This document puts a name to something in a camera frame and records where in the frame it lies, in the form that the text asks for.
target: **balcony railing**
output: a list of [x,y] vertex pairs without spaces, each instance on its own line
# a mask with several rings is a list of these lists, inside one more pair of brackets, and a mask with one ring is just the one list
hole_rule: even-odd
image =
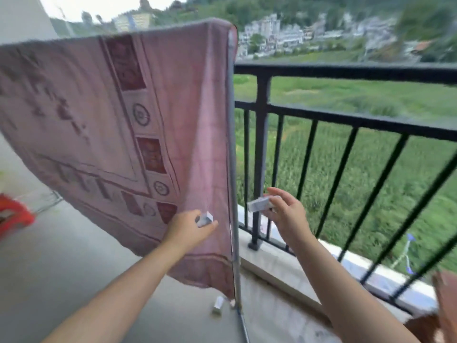
[[[340,164],[333,180],[326,204],[323,208],[323,213],[315,233],[316,237],[321,235],[324,223],[327,219],[328,211],[332,205],[336,190],[340,184],[341,177],[346,167],[347,160],[351,153],[352,146],[356,140],[357,132],[360,128],[368,128],[372,130],[388,131],[398,133],[399,139],[392,150],[389,160],[387,161],[381,175],[375,184],[371,194],[368,197],[365,206],[356,223],[344,243],[344,247],[338,261],[343,260],[344,255],[348,251],[352,242],[357,236],[365,218],[367,217],[370,208],[373,206],[380,190],[382,189],[386,179],[399,156],[402,153],[410,136],[421,136],[424,138],[438,139],[457,142],[457,130],[443,127],[420,125],[413,122],[400,121],[389,117],[367,116],[359,114],[344,114],[333,111],[323,111],[310,108],[297,108],[279,106],[270,103],[270,86],[273,77],[308,77],[308,78],[329,78],[329,79],[345,79],[345,80],[377,80],[377,81],[401,81],[401,82],[420,82],[428,84],[457,84],[457,68],[450,66],[422,66],[416,65],[411,67],[395,66],[395,65],[360,65],[360,64],[305,64],[305,65],[285,65],[285,64],[259,64],[259,63],[240,63],[235,66],[236,74],[249,74],[257,78],[257,97],[255,102],[235,101],[235,107],[244,110],[244,222],[248,221],[248,210],[246,202],[248,202],[249,188],[249,111],[254,111],[256,115],[255,121],[255,156],[254,156],[254,192],[253,197],[260,197],[264,191],[265,182],[265,167],[266,167],[266,145],[268,136],[268,115],[278,115],[277,136],[273,162],[273,173],[271,184],[275,186],[278,175],[278,162],[281,140],[283,135],[284,117],[294,116],[312,120],[311,128],[306,145],[303,168],[300,176],[299,185],[297,188],[296,197],[300,200],[302,196],[303,186],[306,179],[310,155],[313,149],[316,129],[320,121],[335,123],[340,125],[350,126],[351,133],[347,139],[346,148],[340,160]],[[432,184],[419,199],[414,208],[408,213],[400,228],[390,237],[390,240],[383,246],[381,253],[374,260],[368,271],[361,277],[360,283],[366,286],[368,279],[371,277],[376,268],[393,250],[397,242],[408,231],[415,219],[418,218],[422,210],[427,206],[432,197],[437,193],[441,186],[446,182],[450,175],[457,167],[457,152],[451,157],[445,167],[441,170]],[[247,226],[240,225],[240,228],[248,231],[252,235],[252,240],[249,245],[251,249],[258,250],[262,241],[270,243],[280,249],[283,249],[289,254],[293,251],[289,250],[287,245],[283,246],[273,239],[271,235],[271,221],[268,221],[267,231],[265,235],[260,234],[260,215],[254,213],[252,229]],[[397,303],[397,299],[402,295],[413,282],[423,277],[430,271],[441,259],[444,258],[457,244],[457,233],[454,234],[442,246],[442,248],[429,258],[422,267],[411,275],[404,284],[399,286],[392,294],[379,295],[377,297],[387,301],[389,304],[400,309],[408,311],[408,309]]]

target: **forearm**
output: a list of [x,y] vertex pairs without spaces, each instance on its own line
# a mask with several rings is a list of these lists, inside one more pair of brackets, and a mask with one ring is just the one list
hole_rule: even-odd
[[297,245],[294,253],[343,342],[418,342],[316,238]]
[[162,278],[181,257],[179,250],[157,247],[65,320],[43,343],[120,342]]

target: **grass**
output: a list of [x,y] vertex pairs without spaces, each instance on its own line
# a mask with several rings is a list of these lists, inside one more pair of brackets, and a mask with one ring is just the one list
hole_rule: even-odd
[[[315,60],[318,56],[299,56]],[[235,77],[237,99],[253,100],[256,80],[252,76]],[[368,82],[312,78],[276,77],[271,83],[271,100],[277,104],[300,104],[331,111],[367,113],[416,119],[421,122],[453,125],[456,119],[457,90],[442,85],[419,83]],[[250,183],[253,191],[255,115],[251,112]],[[243,203],[243,112],[235,111],[237,139],[237,194]],[[286,117],[281,143],[277,186],[297,194],[311,122]],[[269,120],[266,182],[271,184],[276,141],[277,116]],[[303,189],[310,226],[317,228],[351,128],[320,122]],[[355,221],[376,184],[399,135],[361,129],[330,207],[321,237],[340,247],[344,245]],[[411,137],[402,155],[371,208],[350,247],[352,252],[375,259],[383,246],[406,219],[434,178],[452,157],[457,144]],[[409,232],[416,238],[409,249],[411,266],[417,271],[447,240],[457,232],[457,175],[438,191],[416,219]],[[384,261],[391,265],[402,252],[406,237]],[[457,250],[448,254],[441,267],[457,272]],[[405,263],[397,266],[405,272]]]

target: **left hand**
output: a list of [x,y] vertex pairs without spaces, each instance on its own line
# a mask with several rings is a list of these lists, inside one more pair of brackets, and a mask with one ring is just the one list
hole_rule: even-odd
[[198,227],[195,219],[200,215],[202,213],[198,209],[176,214],[168,223],[162,244],[177,248],[182,255],[198,246],[219,225],[218,221],[214,220],[211,224]]

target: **hand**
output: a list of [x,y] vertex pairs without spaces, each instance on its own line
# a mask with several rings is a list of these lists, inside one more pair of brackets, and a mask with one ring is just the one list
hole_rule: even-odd
[[162,244],[176,248],[182,256],[199,245],[219,225],[214,220],[211,224],[198,227],[195,219],[201,214],[198,209],[176,214],[168,223]]
[[262,214],[274,221],[284,242],[294,249],[297,242],[312,238],[301,202],[287,191],[275,187],[269,187],[267,191],[266,196],[271,196],[270,202],[275,206],[275,211],[264,210]]

